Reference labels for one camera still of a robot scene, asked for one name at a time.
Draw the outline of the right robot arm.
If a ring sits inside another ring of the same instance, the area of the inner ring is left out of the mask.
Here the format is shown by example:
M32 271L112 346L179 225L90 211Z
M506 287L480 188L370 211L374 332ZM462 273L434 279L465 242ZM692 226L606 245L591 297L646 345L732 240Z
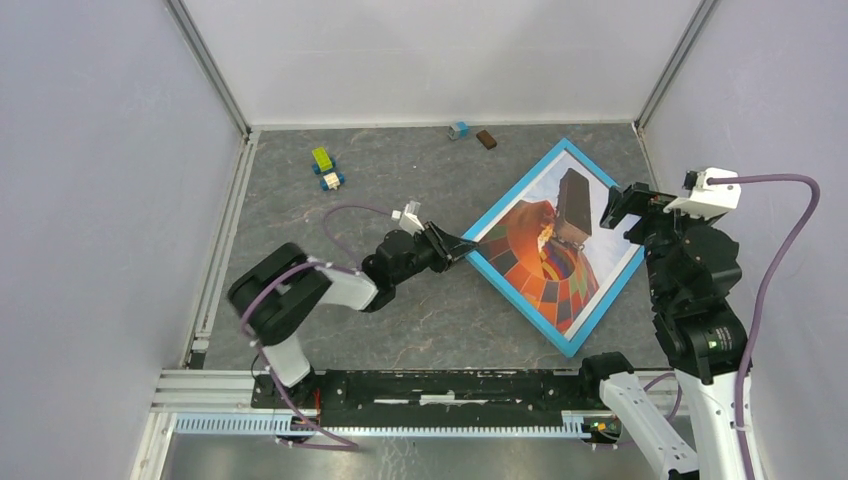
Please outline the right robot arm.
M583 360L578 396L618 417L659 479L759 479L748 431L748 335L726 300L742 274L739 245L713 219L682 210L685 202L640 182L613 187L600 224L613 229L628 215L637 219L624 237L645 250L655 336L687 402L696 445L649 402L620 352Z

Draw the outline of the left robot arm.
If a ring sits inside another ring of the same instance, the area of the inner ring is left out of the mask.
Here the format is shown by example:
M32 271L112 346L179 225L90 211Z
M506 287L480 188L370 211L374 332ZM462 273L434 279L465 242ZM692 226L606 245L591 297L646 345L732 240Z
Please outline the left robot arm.
M276 377L278 397L290 407L302 407L313 397L314 381L297 331L315 307L378 311L395 299L401 283L425 270L446 272L478 246L427 222L415 233L388 232L353 269L320 261L289 242L236 280L227 300Z

